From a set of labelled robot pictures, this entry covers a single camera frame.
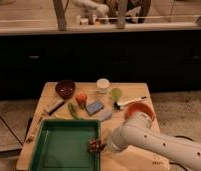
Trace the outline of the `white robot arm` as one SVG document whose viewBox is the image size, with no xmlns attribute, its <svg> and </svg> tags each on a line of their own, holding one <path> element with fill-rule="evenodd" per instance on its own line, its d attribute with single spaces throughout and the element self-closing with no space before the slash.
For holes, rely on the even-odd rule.
<svg viewBox="0 0 201 171">
<path fill-rule="evenodd" d="M 107 135 L 106 148 L 112 153 L 120 153 L 134 146 L 201 171 L 201 143 L 155 132 L 151 126 L 152 120 L 147 113 L 134 112 Z"/>
</svg>

